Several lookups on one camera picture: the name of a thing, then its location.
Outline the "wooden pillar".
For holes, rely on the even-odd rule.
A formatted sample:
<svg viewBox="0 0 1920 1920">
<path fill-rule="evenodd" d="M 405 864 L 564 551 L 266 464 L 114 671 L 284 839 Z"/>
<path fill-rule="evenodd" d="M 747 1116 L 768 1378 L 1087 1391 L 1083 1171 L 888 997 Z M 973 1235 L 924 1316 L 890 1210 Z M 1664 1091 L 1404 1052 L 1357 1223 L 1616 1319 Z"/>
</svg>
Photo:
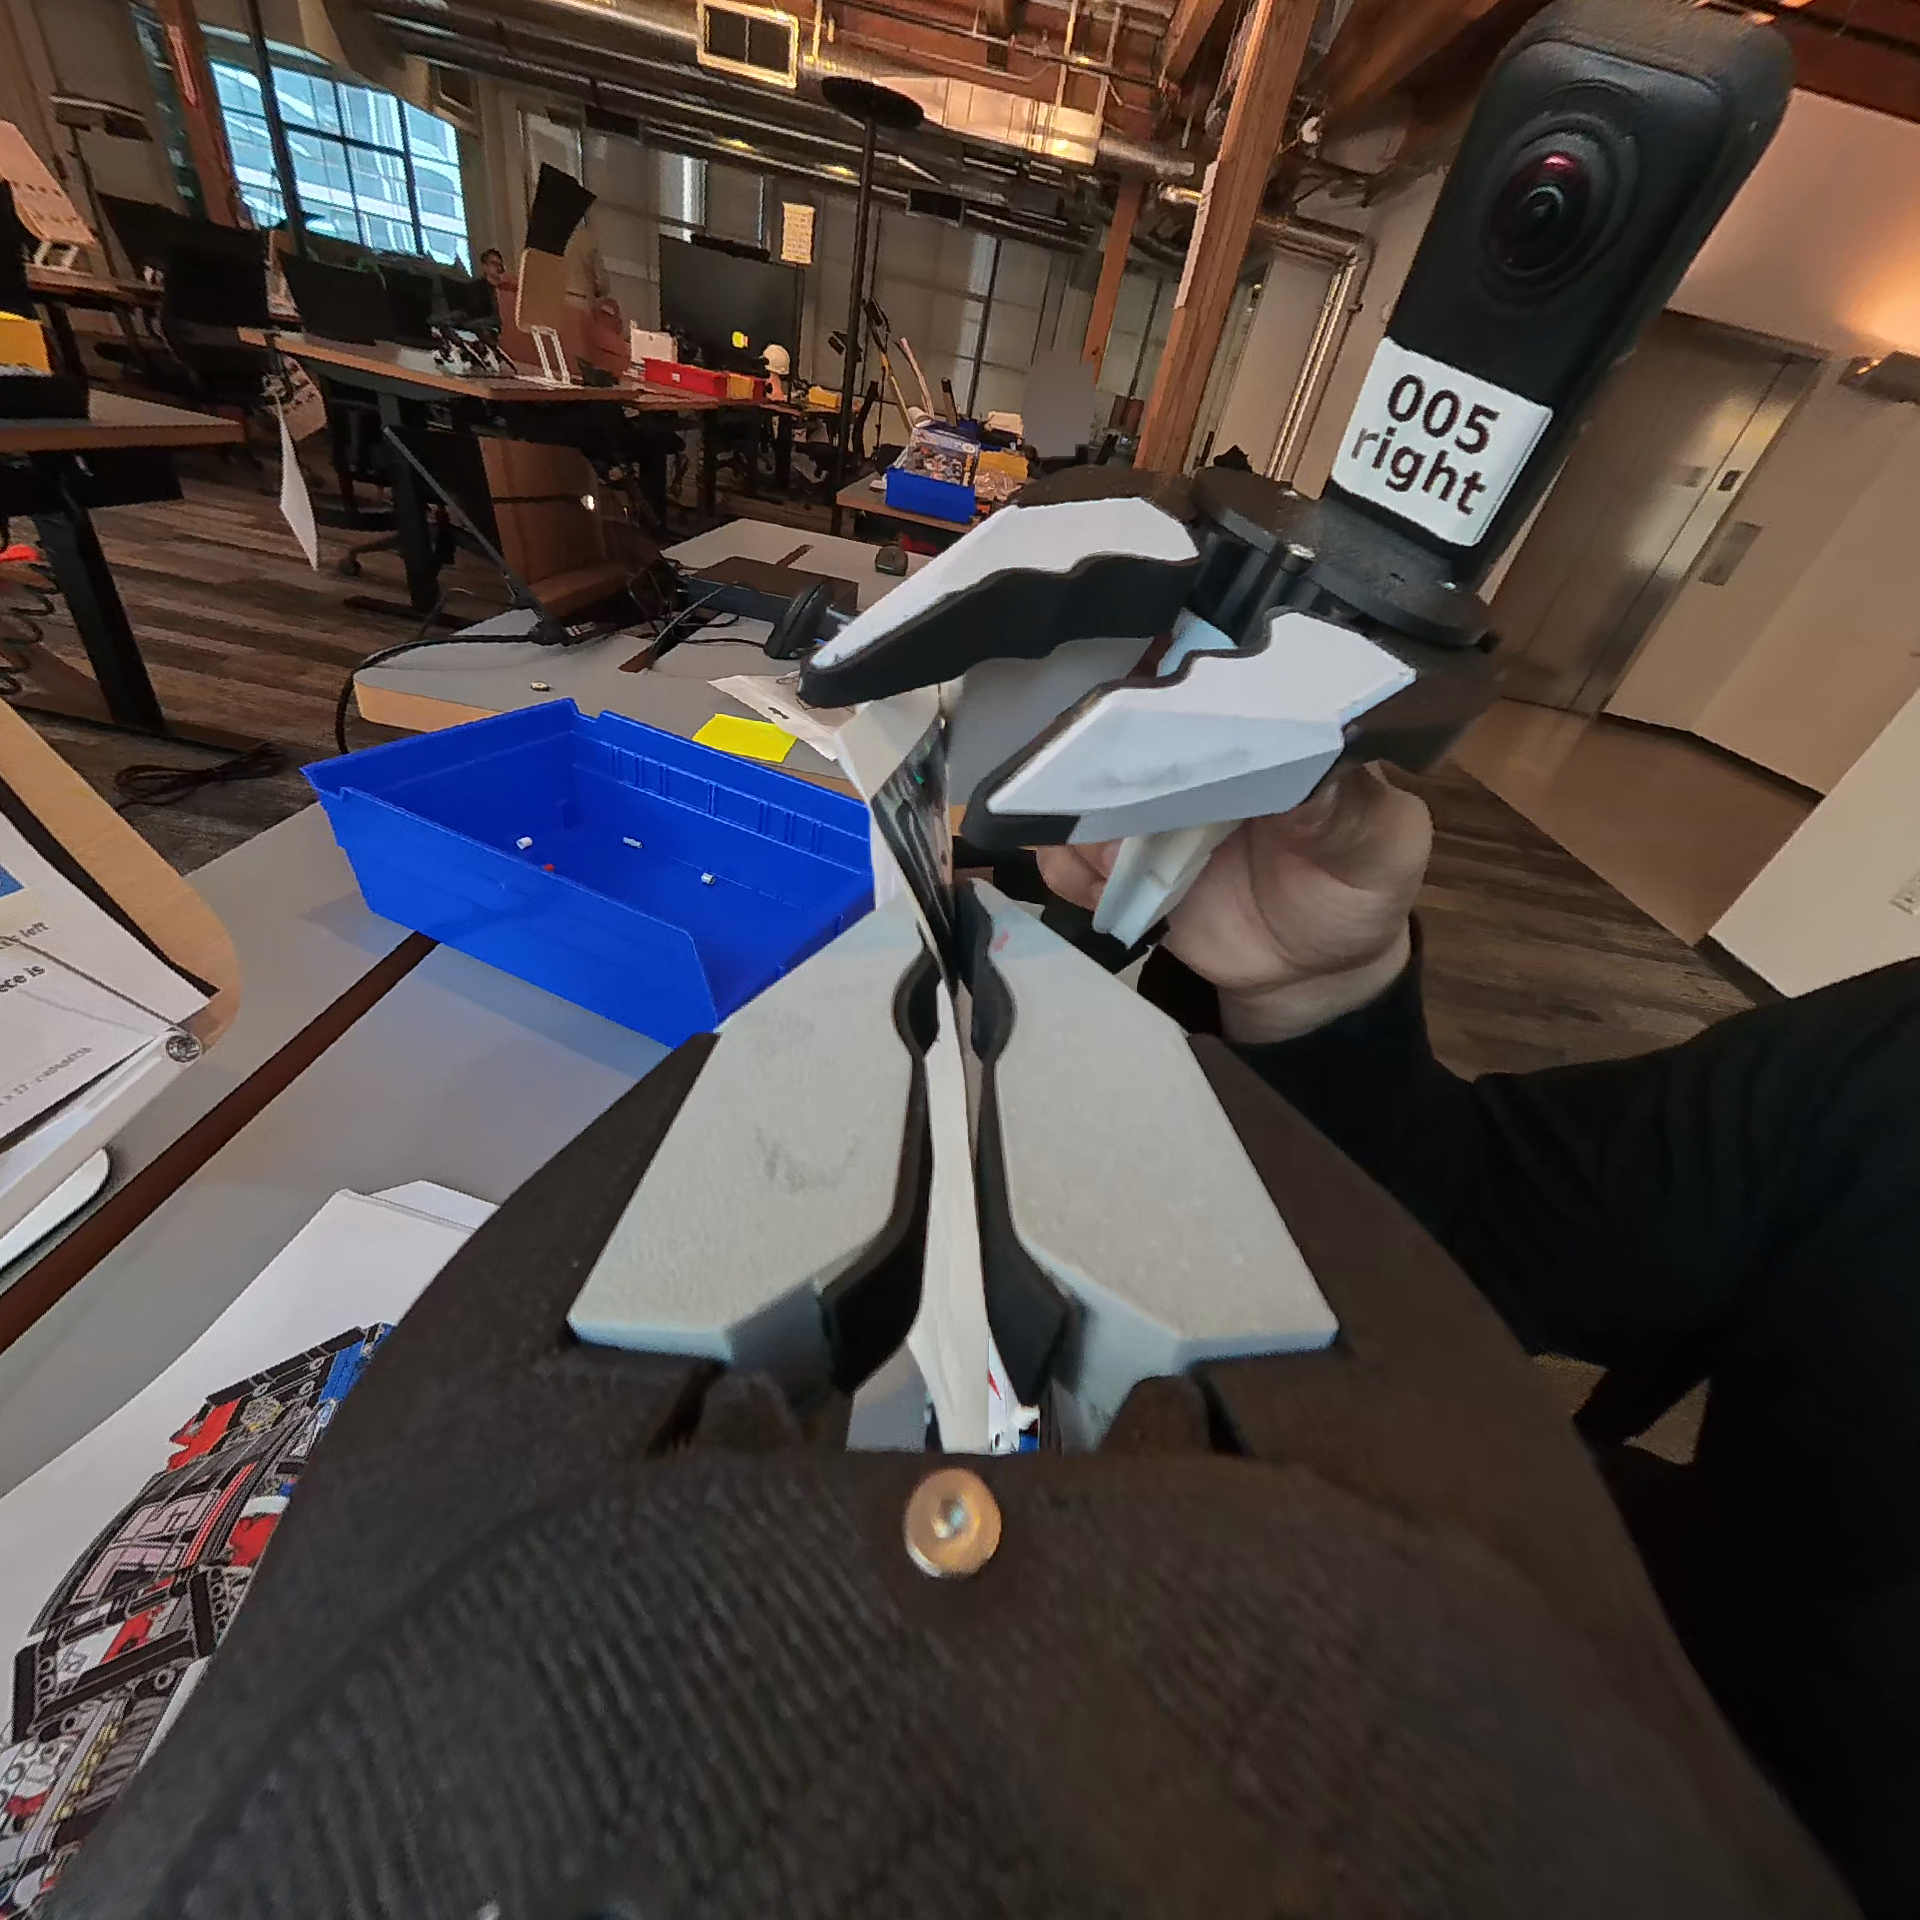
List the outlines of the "wooden pillar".
<svg viewBox="0 0 1920 1920">
<path fill-rule="evenodd" d="M 1177 300 L 1142 414 L 1136 469 L 1181 472 L 1189 464 L 1236 279 L 1321 9 L 1321 2 L 1260 2 L 1251 13 L 1245 60 L 1214 156 L 1213 190 L 1189 245 L 1184 296 Z"/>
</svg>

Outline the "cardboard stand with black flap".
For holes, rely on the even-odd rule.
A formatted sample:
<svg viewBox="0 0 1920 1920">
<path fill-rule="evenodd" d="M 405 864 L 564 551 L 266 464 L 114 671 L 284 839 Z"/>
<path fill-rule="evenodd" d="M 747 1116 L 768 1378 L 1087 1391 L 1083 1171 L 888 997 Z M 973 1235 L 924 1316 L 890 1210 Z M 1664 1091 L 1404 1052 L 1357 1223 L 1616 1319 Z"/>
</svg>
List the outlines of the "cardboard stand with black flap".
<svg viewBox="0 0 1920 1920">
<path fill-rule="evenodd" d="M 596 196 L 541 163 L 517 269 L 515 324 L 541 378 L 618 376 L 631 365 L 624 320 L 589 227 Z"/>
</svg>

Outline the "black computer monitor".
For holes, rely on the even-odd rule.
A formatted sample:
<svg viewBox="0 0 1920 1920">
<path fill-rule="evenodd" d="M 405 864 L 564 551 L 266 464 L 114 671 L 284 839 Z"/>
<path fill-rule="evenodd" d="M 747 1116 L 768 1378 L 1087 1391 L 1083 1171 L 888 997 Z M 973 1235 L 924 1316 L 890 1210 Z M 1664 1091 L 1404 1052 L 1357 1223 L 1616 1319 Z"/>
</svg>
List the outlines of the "black computer monitor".
<svg viewBox="0 0 1920 1920">
<path fill-rule="evenodd" d="M 300 253 L 284 253 L 280 265 L 304 338 L 357 346 L 393 340 L 395 309 L 377 269 Z"/>
<path fill-rule="evenodd" d="M 796 363 L 805 343 L 805 269 L 700 239 L 658 236 L 661 328 L 682 360 L 724 371 L 764 371 L 767 347 Z"/>
</svg>

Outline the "metal elevator door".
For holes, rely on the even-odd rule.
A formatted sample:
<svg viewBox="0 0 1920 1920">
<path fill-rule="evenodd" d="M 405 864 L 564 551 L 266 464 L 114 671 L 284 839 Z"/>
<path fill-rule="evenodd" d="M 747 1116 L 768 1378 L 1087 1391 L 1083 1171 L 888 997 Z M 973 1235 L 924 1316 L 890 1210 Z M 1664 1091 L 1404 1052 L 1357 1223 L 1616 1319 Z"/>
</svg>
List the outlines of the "metal elevator door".
<svg viewBox="0 0 1920 1920">
<path fill-rule="evenodd" d="M 1646 326 L 1500 574 L 1506 699 L 1603 709 L 1821 371 L 1801 343 L 1706 317 Z"/>
</svg>

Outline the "black barcode scanner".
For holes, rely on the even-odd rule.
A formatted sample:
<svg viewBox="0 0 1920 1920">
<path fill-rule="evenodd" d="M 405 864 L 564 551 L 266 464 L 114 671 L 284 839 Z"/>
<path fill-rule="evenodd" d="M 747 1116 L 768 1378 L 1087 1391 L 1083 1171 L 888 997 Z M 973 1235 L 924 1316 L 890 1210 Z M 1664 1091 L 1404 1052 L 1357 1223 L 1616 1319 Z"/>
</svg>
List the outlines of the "black barcode scanner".
<svg viewBox="0 0 1920 1920">
<path fill-rule="evenodd" d="M 798 591 L 773 622 L 762 651 L 768 660 L 810 660 L 856 616 L 856 588 L 839 578 L 821 578 Z"/>
</svg>

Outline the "ceiling air vent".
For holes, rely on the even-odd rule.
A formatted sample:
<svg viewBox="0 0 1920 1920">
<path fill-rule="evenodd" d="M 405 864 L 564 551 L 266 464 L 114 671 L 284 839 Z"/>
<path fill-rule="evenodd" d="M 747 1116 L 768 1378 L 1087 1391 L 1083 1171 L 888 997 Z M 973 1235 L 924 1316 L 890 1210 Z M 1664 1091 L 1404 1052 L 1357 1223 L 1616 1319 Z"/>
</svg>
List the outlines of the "ceiling air vent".
<svg viewBox="0 0 1920 1920">
<path fill-rule="evenodd" d="M 796 92 L 803 75 L 803 23 L 773 4 L 694 4 L 694 60 L 734 79 Z"/>
</svg>

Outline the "person's right hand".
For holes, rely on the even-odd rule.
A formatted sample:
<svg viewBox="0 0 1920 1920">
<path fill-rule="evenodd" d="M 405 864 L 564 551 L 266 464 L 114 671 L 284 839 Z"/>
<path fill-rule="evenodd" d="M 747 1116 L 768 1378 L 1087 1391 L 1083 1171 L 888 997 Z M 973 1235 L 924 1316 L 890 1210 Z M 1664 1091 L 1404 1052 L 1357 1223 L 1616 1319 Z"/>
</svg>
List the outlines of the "person's right hand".
<svg viewBox="0 0 1920 1920">
<path fill-rule="evenodd" d="M 1288 1043 L 1407 969 L 1428 879 L 1428 804 L 1376 763 L 1239 825 L 1167 920 L 1160 948 L 1217 995 L 1234 1043 Z"/>
</svg>

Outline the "grey desk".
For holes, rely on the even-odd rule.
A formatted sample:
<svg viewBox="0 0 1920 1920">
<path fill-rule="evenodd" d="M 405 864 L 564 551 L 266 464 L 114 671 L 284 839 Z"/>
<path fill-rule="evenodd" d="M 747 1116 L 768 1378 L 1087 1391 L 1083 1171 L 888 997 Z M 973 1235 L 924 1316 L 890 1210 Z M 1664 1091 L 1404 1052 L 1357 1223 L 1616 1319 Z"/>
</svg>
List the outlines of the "grey desk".
<svg viewBox="0 0 1920 1920">
<path fill-rule="evenodd" d="M 758 517 L 737 517 L 666 549 L 669 559 L 719 562 L 754 558 L 792 562 L 816 574 L 856 583 L 859 607 L 869 610 L 900 588 L 875 570 L 876 541 L 809 531 Z M 782 676 L 787 664 L 764 649 L 768 623 L 750 617 L 708 622 L 675 643 L 658 664 L 633 665 L 646 636 L 628 629 L 577 645 L 529 639 L 473 639 L 450 636 L 384 662 L 365 664 L 352 677 L 349 713 L 359 734 L 373 725 L 398 732 L 436 732 L 477 718 L 552 701 L 572 701 L 583 713 L 614 712 L 661 732 L 692 737 L 714 713 L 758 718 L 708 684 L 724 676 Z"/>
<path fill-rule="evenodd" d="M 5 1491 L 156 1379 L 337 1192 L 506 1199 L 666 1056 L 354 894 L 233 932 L 226 1039 L 23 1275 L 65 1292 L 5 1348 Z"/>
<path fill-rule="evenodd" d="M 116 1132 L 104 1195 L 5 1267 L 5 1349 L 346 1039 L 435 948 L 429 935 L 373 914 L 319 805 L 187 882 L 233 939 L 236 1020 L 200 1065 Z"/>
</svg>

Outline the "large paned window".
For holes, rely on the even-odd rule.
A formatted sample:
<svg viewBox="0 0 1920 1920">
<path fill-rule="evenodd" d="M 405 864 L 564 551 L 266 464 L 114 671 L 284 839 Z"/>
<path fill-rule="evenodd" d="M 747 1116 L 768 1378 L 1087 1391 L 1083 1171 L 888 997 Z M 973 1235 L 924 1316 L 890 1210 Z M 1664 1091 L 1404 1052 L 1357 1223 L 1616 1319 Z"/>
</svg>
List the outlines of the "large paned window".
<svg viewBox="0 0 1920 1920">
<path fill-rule="evenodd" d="M 444 117 L 311 61 L 212 58 L 212 84 L 252 222 L 284 222 L 284 173 L 311 236 L 374 253 L 470 263 L 462 136 Z"/>
</svg>

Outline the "dark flat pad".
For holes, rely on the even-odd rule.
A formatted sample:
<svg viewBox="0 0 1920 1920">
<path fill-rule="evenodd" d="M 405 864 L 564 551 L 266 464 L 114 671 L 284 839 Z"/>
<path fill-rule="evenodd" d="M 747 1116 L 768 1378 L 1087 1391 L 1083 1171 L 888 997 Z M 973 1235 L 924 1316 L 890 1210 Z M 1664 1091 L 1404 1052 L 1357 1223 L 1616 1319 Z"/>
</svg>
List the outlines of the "dark flat pad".
<svg viewBox="0 0 1920 1920">
<path fill-rule="evenodd" d="M 722 555 L 719 559 L 682 559 L 685 585 L 708 616 L 737 613 L 760 622 L 776 622 L 784 607 L 815 588 L 828 590 L 834 613 L 853 617 L 859 612 L 856 583 L 847 578 L 816 574 L 752 555 Z"/>
</svg>

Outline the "blue storage bin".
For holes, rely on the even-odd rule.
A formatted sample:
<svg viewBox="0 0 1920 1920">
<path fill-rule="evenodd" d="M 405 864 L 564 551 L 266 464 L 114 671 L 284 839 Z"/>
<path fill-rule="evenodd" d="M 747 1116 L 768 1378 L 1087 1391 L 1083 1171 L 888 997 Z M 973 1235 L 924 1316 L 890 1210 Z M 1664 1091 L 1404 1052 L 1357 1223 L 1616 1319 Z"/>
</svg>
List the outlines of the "blue storage bin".
<svg viewBox="0 0 1920 1920">
<path fill-rule="evenodd" d="M 859 798 L 570 699 L 303 773 L 373 912 L 669 1048 L 875 901 Z"/>
</svg>

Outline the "person's right forearm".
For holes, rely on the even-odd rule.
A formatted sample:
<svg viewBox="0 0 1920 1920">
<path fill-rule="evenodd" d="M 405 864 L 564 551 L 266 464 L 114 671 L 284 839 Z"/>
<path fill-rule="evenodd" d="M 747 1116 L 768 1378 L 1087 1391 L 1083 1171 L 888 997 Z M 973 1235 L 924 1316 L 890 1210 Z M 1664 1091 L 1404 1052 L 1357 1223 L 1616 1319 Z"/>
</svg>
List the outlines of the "person's right forearm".
<svg viewBox="0 0 1920 1920">
<path fill-rule="evenodd" d="M 1234 1049 L 1527 1346 L 1687 1361 L 1764 1437 L 1916 1466 L 1914 960 L 1641 1056 L 1464 1078 L 1410 957 L 1339 1020 Z"/>
</svg>

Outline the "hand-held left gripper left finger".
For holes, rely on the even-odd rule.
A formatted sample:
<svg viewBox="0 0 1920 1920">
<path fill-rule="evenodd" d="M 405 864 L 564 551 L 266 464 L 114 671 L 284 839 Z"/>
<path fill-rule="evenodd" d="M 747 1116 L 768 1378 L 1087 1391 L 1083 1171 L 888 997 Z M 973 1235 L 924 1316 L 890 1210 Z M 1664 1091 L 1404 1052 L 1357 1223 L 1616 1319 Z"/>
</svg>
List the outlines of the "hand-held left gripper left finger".
<svg viewBox="0 0 1920 1920">
<path fill-rule="evenodd" d="M 862 1383 L 923 1292 L 942 969 L 888 900 L 734 1011 L 569 1309 L 600 1348 Z"/>
</svg>

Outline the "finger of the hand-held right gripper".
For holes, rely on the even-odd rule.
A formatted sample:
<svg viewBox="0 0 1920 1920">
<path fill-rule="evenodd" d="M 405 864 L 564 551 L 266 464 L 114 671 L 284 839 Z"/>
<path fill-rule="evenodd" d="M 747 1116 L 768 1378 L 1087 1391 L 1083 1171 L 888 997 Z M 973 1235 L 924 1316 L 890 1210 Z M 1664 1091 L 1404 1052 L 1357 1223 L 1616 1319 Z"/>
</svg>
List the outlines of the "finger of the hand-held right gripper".
<svg viewBox="0 0 1920 1920">
<path fill-rule="evenodd" d="M 822 639 L 798 697 L 859 708 L 1077 639 L 1147 641 L 1200 568 L 1189 525 L 1144 495 L 1008 503 Z"/>
<path fill-rule="evenodd" d="M 1245 641 L 1177 616 L 1151 673 L 1093 681 L 1120 639 L 973 668 L 961 697 L 965 834 L 979 846 L 1116 843 L 1093 928 L 1136 948 L 1245 820 L 1304 804 L 1348 729 L 1416 684 L 1380 639 L 1299 607 Z"/>
</svg>

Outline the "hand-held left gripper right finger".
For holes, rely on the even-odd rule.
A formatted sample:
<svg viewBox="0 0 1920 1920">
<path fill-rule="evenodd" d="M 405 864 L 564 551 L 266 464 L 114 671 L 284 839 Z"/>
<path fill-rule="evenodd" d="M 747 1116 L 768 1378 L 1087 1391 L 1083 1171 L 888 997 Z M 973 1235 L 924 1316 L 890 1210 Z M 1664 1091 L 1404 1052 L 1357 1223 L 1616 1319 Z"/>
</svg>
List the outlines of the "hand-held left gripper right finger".
<svg viewBox="0 0 1920 1920">
<path fill-rule="evenodd" d="M 1022 1404 L 1123 1404 L 1339 1317 L 1189 1033 L 992 883 L 961 885 L 988 1327 Z"/>
</svg>

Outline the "glossy brown panel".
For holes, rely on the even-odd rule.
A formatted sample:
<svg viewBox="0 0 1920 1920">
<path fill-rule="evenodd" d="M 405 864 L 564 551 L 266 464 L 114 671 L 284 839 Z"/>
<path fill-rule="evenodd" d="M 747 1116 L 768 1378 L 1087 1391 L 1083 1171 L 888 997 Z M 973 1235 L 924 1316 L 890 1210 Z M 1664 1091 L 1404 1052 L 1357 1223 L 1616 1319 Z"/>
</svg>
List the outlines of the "glossy brown panel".
<svg viewBox="0 0 1920 1920">
<path fill-rule="evenodd" d="M 661 602 L 661 546 L 627 492 L 567 443 L 477 436 L 492 543 L 554 622 Z"/>
</svg>

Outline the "white sticker sheet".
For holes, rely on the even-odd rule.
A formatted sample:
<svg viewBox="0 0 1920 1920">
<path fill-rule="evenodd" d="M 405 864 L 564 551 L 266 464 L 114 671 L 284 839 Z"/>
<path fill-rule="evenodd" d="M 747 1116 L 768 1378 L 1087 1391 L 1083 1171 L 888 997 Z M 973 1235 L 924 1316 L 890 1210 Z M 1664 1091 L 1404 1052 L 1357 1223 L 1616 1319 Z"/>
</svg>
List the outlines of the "white sticker sheet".
<svg viewBox="0 0 1920 1920">
<path fill-rule="evenodd" d="M 947 1451 L 1038 1451 L 1040 1411 L 1013 1387 L 984 1292 L 940 691 L 923 686 L 856 705 L 836 732 L 834 754 L 871 807 L 876 907 L 912 901 L 936 974 L 924 1048 L 931 1188 L 923 1297 L 907 1336 L 924 1379 L 927 1435 Z"/>
</svg>

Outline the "black floor lamp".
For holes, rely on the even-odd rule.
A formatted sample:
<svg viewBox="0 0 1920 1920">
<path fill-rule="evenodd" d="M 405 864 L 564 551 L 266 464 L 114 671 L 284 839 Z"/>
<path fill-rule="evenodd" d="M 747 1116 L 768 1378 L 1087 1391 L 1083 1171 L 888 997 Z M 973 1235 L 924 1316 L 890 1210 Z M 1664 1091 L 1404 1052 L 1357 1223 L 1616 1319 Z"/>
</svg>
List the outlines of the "black floor lamp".
<svg viewBox="0 0 1920 1920">
<path fill-rule="evenodd" d="M 871 255 L 875 241 L 875 199 L 880 136 L 914 134 L 924 128 L 924 108 L 900 92 L 900 88 L 880 84 L 859 73 L 830 73 L 822 79 L 822 95 L 828 108 L 853 120 L 862 130 L 862 152 L 856 186 L 854 245 L 853 267 L 849 276 L 849 304 L 842 326 L 842 380 L 841 408 L 834 438 L 834 484 L 842 486 L 853 473 L 853 442 L 856 436 L 856 411 L 860 392 L 860 371 L 866 361 L 869 320 L 866 297 L 871 292 Z"/>
</svg>

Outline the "open car instruction booklet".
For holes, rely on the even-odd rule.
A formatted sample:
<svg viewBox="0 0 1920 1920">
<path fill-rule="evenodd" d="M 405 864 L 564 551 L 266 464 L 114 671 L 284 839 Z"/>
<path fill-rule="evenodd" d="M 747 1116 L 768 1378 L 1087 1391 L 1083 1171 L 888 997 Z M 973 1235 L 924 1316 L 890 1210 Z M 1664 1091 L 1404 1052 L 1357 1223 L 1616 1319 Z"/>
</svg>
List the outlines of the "open car instruction booklet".
<svg viewBox="0 0 1920 1920">
<path fill-rule="evenodd" d="M 345 1399 L 497 1211 L 339 1192 L 154 1381 L 3 1500 L 3 1911 L 35 1916 L 181 1719 Z"/>
</svg>

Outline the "black-legged desk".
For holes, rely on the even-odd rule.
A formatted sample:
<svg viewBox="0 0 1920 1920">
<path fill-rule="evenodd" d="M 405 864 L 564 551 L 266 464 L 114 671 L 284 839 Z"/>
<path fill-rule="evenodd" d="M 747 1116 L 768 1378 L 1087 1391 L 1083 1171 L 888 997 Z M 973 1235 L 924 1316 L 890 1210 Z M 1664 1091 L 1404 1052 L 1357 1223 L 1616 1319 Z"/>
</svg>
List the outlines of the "black-legged desk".
<svg viewBox="0 0 1920 1920">
<path fill-rule="evenodd" d="M 242 732 L 172 719 L 133 629 L 93 512 L 183 495 L 179 454 L 236 446 L 242 425 L 142 395 L 94 389 L 84 415 L 18 415 L 3 423 L 5 517 L 26 517 L 89 662 L 74 668 L 42 643 L 5 641 L 5 699 L 33 713 L 247 752 Z"/>
</svg>

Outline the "wooden background desk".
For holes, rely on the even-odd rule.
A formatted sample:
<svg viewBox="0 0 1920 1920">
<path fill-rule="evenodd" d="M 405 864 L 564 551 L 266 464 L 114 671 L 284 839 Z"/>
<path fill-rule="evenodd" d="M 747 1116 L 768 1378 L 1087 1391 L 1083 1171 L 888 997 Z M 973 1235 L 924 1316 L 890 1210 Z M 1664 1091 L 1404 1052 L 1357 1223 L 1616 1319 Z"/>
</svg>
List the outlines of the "wooden background desk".
<svg viewBox="0 0 1920 1920">
<path fill-rule="evenodd" d="M 694 408 L 666 389 L 607 374 L 552 382 L 518 371 L 449 365 L 425 347 L 339 343 L 300 331 L 266 329 L 261 340 L 311 374 L 328 408 L 368 403 L 379 423 L 379 458 L 395 505 L 395 549 L 407 602 L 354 594 L 349 606 L 418 617 L 429 629 L 455 627 L 442 571 L 466 549 L 492 564 L 517 606 L 541 606 L 492 543 L 491 499 L 477 436 L 575 448 L 603 482 L 627 492 L 631 513 L 670 543 L 669 468 Z"/>
</svg>

